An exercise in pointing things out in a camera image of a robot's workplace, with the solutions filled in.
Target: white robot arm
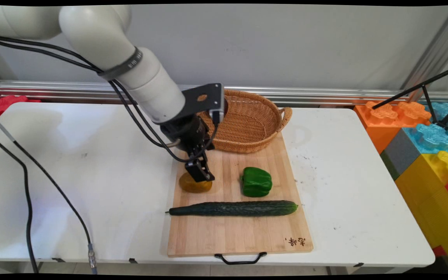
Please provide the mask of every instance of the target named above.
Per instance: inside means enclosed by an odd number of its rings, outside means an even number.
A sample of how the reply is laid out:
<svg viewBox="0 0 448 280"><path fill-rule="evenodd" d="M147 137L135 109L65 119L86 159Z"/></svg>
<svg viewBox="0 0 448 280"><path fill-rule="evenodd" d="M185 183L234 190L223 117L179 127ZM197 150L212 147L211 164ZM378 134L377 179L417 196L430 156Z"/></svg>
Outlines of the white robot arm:
<svg viewBox="0 0 448 280"><path fill-rule="evenodd" d="M125 35L130 18L129 5L0 6L0 36L50 39L63 32L77 53L107 71L135 52L135 46ZM180 112L185 103L184 95L153 52L147 48L138 49L142 60L116 79L153 122L163 123Z"/></svg>
<svg viewBox="0 0 448 280"><path fill-rule="evenodd" d="M185 165L197 182L213 180L204 152L209 141L208 127L196 113L208 110L214 124L222 121L226 103L222 85L209 84L181 92L153 52L135 47L126 37L130 18L130 5L0 5L0 37L42 40L62 32L77 53L104 71L100 76L124 85L167 138L178 140L179 149L190 158L198 154L203 157ZM211 98L196 102L201 94Z"/></svg>

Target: floor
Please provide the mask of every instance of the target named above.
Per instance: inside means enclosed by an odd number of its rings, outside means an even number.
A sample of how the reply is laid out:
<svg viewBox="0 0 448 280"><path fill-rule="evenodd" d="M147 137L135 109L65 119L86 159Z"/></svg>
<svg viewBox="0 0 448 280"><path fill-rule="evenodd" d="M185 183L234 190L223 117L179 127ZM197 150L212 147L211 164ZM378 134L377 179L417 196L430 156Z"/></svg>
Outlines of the floor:
<svg viewBox="0 0 448 280"><path fill-rule="evenodd" d="M9 273L32 273L25 262L15 262L14 269L7 264ZM40 273L90 274L85 262L42 262ZM327 275L325 266L256 266L225 264L98 264L98 274L153 275L153 276L294 276Z"/></svg>

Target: cucumber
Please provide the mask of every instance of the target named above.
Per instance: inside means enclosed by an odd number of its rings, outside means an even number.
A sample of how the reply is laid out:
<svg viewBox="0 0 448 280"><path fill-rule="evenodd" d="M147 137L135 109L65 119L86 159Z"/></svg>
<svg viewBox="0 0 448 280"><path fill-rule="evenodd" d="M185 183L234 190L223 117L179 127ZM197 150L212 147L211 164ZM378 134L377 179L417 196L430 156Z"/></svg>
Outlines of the cucumber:
<svg viewBox="0 0 448 280"><path fill-rule="evenodd" d="M172 216L283 216L293 213L298 205L287 200L204 202L190 206L171 208L166 213Z"/></svg>

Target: white table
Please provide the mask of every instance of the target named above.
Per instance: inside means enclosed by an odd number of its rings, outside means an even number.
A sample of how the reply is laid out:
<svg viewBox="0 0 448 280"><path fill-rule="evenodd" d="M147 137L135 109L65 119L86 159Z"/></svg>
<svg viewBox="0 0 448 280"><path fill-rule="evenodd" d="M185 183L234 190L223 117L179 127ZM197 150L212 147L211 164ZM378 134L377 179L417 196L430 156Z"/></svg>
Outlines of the white table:
<svg viewBox="0 0 448 280"><path fill-rule="evenodd" d="M139 263L222 264L212 256L167 257L170 216L164 212L172 205L179 163L144 138L123 106L16 103L0 122L82 215L99 263L134 258ZM434 262L354 111L294 108L283 135L314 249L270 254L260 264L363 263L405 271ZM61 195L1 131L0 142L29 170L36 259L87 262L82 226ZM0 261L28 260L26 220L22 168L0 149Z"/></svg>

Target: cutting board handle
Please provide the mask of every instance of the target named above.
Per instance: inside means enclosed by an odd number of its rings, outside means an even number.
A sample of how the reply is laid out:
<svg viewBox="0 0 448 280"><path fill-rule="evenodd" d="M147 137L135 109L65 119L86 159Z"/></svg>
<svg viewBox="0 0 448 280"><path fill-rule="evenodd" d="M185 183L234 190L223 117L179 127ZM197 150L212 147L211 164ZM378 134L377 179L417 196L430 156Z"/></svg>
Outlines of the cutting board handle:
<svg viewBox="0 0 448 280"><path fill-rule="evenodd" d="M251 262L228 262L226 259L224 259L224 256L222 254L215 254L214 256L218 259L222 259L222 261L225 264L231 265L231 264L256 264L258 262L258 260L265 255L267 255L267 252L258 253L257 258Z"/></svg>

